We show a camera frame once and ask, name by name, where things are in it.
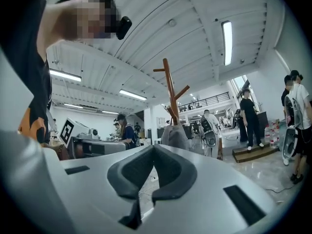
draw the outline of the shoe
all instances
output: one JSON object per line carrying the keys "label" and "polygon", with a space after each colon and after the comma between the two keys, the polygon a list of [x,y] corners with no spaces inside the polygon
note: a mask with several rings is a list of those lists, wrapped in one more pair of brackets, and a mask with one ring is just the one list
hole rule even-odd
{"label": "shoe", "polygon": [[296,185],[299,182],[301,182],[303,180],[303,175],[301,175],[300,177],[296,177],[295,180],[293,181],[293,184]]}
{"label": "shoe", "polygon": [[297,178],[297,174],[292,174],[291,181],[294,181]]}

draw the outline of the wooden step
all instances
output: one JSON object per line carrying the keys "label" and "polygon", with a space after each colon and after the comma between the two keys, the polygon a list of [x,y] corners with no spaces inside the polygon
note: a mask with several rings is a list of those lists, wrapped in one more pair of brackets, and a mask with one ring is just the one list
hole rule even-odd
{"label": "wooden step", "polygon": [[246,161],[250,161],[250,160],[254,160],[257,158],[270,155],[272,153],[275,153],[276,151],[278,151],[278,147],[276,148],[265,147],[263,149],[258,149],[250,153],[236,154],[233,156],[237,163],[242,163],[242,162],[246,162]]}
{"label": "wooden step", "polygon": [[270,143],[265,143],[264,147],[259,147],[258,145],[253,145],[253,147],[250,151],[247,150],[247,147],[236,148],[236,149],[233,149],[232,154],[233,155],[239,155],[239,154],[252,153],[252,152],[264,149],[264,148],[269,147],[269,146],[270,146]]}

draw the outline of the fluorescent light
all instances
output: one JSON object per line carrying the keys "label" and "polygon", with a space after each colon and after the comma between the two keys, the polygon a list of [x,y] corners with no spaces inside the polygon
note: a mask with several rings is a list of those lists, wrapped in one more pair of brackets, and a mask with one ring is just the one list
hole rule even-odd
{"label": "fluorescent light", "polygon": [[102,113],[106,113],[106,114],[113,114],[113,115],[119,115],[119,113],[108,112],[108,111],[102,111]]}
{"label": "fluorescent light", "polygon": [[133,93],[130,93],[128,91],[125,91],[125,90],[120,90],[119,91],[121,94],[124,94],[124,95],[127,95],[127,96],[131,96],[131,97],[134,97],[134,98],[137,98],[137,99],[141,99],[141,100],[146,100],[147,98],[143,97],[143,96],[139,96],[139,95],[136,95],[136,94],[133,94]]}
{"label": "fluorescent light", "polygon": [[232,23],[226,21],[222,23],[223,38],[224,38],[224,65],[227,66],[231,64],[232,60],[232,47],[233,47],[233,38],[232,38]]}
{"label": "fluorescent light", "polygon": [[50,74],[54,76],[60,76],[63,78],[71,79],[71,80],[81,81],[80,76],[75,76],[75,75],[72,75],[63,71],[55,70],[55,69],[50,69]]}
{"label": "fluorescent light", "polygon": [[80,106],[76,106],[76,105],[71,105],[71,104],[67,104],[67,103],[64,103],[64,105],[66,105],[66,106],[70,106],[70,107],[77,107],[77,108],[83,108],[83,107],[80,107]]}

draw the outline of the white ceiling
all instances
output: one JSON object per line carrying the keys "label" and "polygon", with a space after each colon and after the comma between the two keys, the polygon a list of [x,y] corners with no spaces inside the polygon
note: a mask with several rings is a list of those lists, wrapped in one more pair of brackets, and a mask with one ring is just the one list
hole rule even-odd
{"label": "white ceiling", "polygon": [[[252,72],[258,67],[255,61],[260,49],[267,48],[262,45],[265,29],[272,23],[268,0],[115,1],[122,16],[133,22],[124,40],[105,39],[93,46],[62,41],[48,49],[50,68],[82,76],[81,82],[52,77],[56,104],[135,113],[168,101],[164,73],[153,72],[162,68],[163,58],[168,59],[176,92],[188,84],[189,96]],[[168,24],[171,19],[176,26]],[[221,56],[221,23],[226,20],[233,26],[233,57],[228,66],[223,65]],[[147,100],[122,96],[121,88]]]}

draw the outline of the balcony railing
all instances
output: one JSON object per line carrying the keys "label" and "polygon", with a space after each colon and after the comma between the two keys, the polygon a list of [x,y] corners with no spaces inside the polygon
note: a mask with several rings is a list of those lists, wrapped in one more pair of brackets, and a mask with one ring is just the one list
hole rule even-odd
{"label": "balcony railing", "polygon": [[199,101],[195,101],[189,104],[181,105],[181,106],[178,106],[178,109],[179,109],[179,112],[181,113],[181,112],[185,112],[185,111],[196,109],[196,108],[214,105],[214,104],[226,101],[226,100],[230,100],[229,92],[226,92],[217,96],[212,96],[212,97],[202,99]]}

